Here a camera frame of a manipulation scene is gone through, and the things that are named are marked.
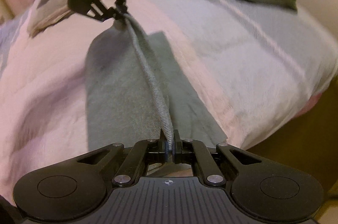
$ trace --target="bed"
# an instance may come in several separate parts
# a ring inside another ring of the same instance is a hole
[[[30,31],[44,0],[1,27],[0,195],[24,174],[161,123],[125,27],[67,13]],[[114,0],[104,0],[112,6]],[[127,0],[173,128],[249,149],[306,112],[337,74],[336,40],[298,12],[236,0]]]

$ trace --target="gray cloth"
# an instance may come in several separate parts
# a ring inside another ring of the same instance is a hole
[[[209,147],[224,142],[226,135],[181,71],[164,34],[138,40],[181,138],[201,140]],[[132,38],[120,22],[93,41],[86,70],[90,151],[159,137],[161,122],[151,89]]]
[[[143,40],[138,45],[147,55],[146,66],[168,103],[165,78],[153,52]],[[128,27],[115,22],[94,39],[86,59],[89,150],[113,142],[128,147],[140,140],[159,137],[157,101],[148,83]]]
[[[153,50],[150,48],[148,43],[148,36],[141,25],[132,16],[125,15],[125,17],[135,53],[151,90],[154,108],[161,123],[161,129],[167,138],[168,147],[171,150],[174,130],[168,109],[168,99],[166,99],[167,97],[163,95],[161,83],[159,82],[159,80],[161,80],[161,75],[163,75],[161,65],[159,64],[159,61],[156,60],[156,57],[154,57]]]

